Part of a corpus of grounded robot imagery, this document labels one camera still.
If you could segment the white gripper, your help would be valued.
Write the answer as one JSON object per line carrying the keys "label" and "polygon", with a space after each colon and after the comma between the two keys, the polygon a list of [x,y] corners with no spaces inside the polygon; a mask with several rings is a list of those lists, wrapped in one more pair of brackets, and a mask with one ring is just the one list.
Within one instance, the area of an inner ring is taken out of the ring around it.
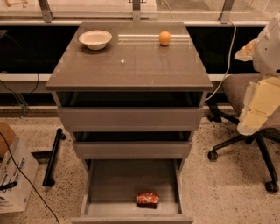
{"label": "white gripper", "polygon": [[[259,33],[234,55],[239,61],[252,61],[261,74],[280,75],[280,13],[277,13]],[[251,81],[244,96],[237,130],[245,136],[259,131],[280,106],[280,79],[266,77]]]}

